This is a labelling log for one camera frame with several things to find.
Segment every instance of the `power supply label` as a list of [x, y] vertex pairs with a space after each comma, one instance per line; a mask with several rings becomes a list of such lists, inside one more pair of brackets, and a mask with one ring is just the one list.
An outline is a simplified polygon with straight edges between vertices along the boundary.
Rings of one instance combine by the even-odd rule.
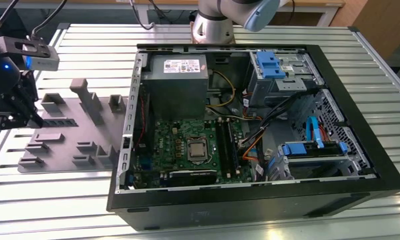
[[200, 73], [200, 60], [198, 59], [172, 59], [164, 61], [164, 73]]

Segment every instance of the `black cable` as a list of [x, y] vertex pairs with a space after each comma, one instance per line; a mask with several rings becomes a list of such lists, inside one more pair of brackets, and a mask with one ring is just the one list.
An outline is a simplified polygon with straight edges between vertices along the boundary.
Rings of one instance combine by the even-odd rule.
[[255, 148], [256, 148], [257, 164], [263, 169], [261, 175], [259, 175], [259, 177], [256, 178], [256, 182], [263, 182], [265, 181], [265, 175], [267, 175], [263, 138], [260, 138], [260, 140], [257, 141]]
[[292, 0], [292, 12], [291, 12], [291, 16], [288, 17], [287, 22], [284, 24], [281, 24], [281, 25], [288, 25], [291, 23], [293, 15], [295, 15], [295, 0]]
[[44, 20], [44, 22], [36, 26], [32, 29], [30, 32], [30, 38], [36, 36], [37, 32], [48, 25], [48, 23], [50, 22], [50, 20], [54, 18], [54, 16], [60, 13], [60, 11], [62, 10], [65, 4], [66, 4], [68, 0], [62, 0], [60, 2], [60, 5], [57, 6], [57, 8], [54, 9], [54, 11], [52, 12], [52, 14], [46, 17], [46, 19]]
[[2, 13], [2, 15], [1, 15], [1, 17], [0, 17], [0, 23], [4, 23], [5, 20], [8, 19], [9, 15], [10, 15], [10, 12], [12, 12], [12, 10], [13, 10], [13, 8], [14, 8], [14, 5], [18, 3], [18, 1], [20, 1], [20, 0], [13, 0], [13, 1], [10, 2], [10, 4], [8, 5], [8, 7], [6, 7], [6, 9], [4, 10], [4, 13]]
[[185, 10], [181, 11], [178, 17], [172, 21], [172, 23], [174, 23], [177, 20], [180, 20], [180, 18], [181, 18], [181, 16], [182, 16], [184, 12], [185, 12]]
[[134, 14], [136, 21], [137, 21], [138, 25], [141, 26], [141, 28], [145, 29], [146, 31], [150, 30], [150, 29], [153, 29], [154, 23], [152, 22], [150, 26], [145, 27], [144, 24], [141, 23], [138, 12], [136, 11], [136, 8], [134, 8], [134, 3], [130, 2], [130, 5], [132, 5], [132, 9], [133, 9], [133, 14]]
[[165, 13], [161, 11], [161, 9], [158, 8], [158, 6], [154, 3], [154, 0], [148, 0], [153, 6], [153, 9], [156, 12], [158, 12], [158, 15], [172, 24], [170, 19], [168, 18], [168, 16], [165, 15]]
[[269, 126], [271, 121], [279, 117], [284, 112], [288, 111], [289, 107], [292, 106], [292, 103], [296, 101], [296, 99], [301, 96], [305, 95], [312, 95], [315, 93], [317, 93], [320, 89], [319, 88], [312, 88], [307, 91], [301, 91], [295, 93], [292, 96], [289, 96], [284, 101], [281, 101], [272, 109], [271, 111], [267, 113], [265, 117], [263, 118], [263, 120], [259, 123], [259, 129], [256, 130], [256, 132], [247, 137], [241, 143], [247, 143], [249, 140], [252, 140], [253, 138], [256, 138], [264, 131], [265, 128]]

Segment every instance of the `blue plastic latch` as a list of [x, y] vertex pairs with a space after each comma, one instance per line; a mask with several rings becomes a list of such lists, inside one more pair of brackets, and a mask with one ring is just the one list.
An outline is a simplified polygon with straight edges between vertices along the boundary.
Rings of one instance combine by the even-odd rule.
[[288, 143], [285, 144], [293, 155], [307, 154], [307, 150], [303, 143]]
[[341, 153], [345, 154], [348, 153], [348, 147], [347, 147], [347, 143], [340, 141], [339, 142], [339, 147], [340, 147], [340, 150], [341, 150]]
[[284, 154], [284, 155], [289, 155], [289, 154], [291, 154], [291, 150], [289, 150], [288, 145], [283, 145], [283, 146], [281, 146], [281, 149], [283, 149], [283, 154]]
[[264, 79], [284, 79], [287, 77], [287, 73], [280, 69], [280, 60], [272, 51], [259, 51], [256, 58]]
[[307, 141], [311, 141], [313, 137], [315, 142], [317, 143], [319, 148], [324, 148], [324, 144], [321, 141], [320, 129], [319, 129], [319, 121], [315, 116], [309, 116], [307, 119], [307, 127], [305, 127], [305, 138]]

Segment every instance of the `white label sticker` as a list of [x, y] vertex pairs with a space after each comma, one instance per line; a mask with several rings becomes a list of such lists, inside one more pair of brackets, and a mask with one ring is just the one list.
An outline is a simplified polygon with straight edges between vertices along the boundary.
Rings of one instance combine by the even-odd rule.
[[249, 99], [243, 99], [243, 106], [249, 107]]
[[264, 169], [261, 168], [261, 166], [260, 166], [259, 164], [256, 164], [255, 170], [256, 170], [256, 172], [259, 173], [259, 175], [263, 176], [263, 174], [264, 174]]
[[292, 66], [281, 66], [281, 70], [293, 72], [293, 67]]
[[164, 61], [164, 73], [177, 74], [177, 73], [200, 73], [200, 60], [165, 60]]

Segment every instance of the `green circuit board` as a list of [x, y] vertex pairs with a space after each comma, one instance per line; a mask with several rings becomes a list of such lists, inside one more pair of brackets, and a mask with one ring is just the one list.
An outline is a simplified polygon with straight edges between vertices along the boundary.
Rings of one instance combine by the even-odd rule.
[[[146, 159], [144, 156], [137, 158], [137, 169], [142, 169], [142, 162], [152, 160], [150, 169], [137, 172], [142, 182], [148, 182], [146, 188], [161, 187], [158, 173], [180, 170], [216, 170], [216, 184], [247, 183], [252, 181], [251, 166], [248, 164], [240, 167], [240, 174], [231, 178], [223, 176], [215, 125], [215, 120], [156, 122], [152, 159]], [[241, 123], [237, 120], [231, 123], [231, 130], [235, 141], [239, 141], [243, 138], [243, 130]], [[189, 160], [188, 144], [190, 141], [205, 142], [206, 159], [204, 161], [192, 162]]]

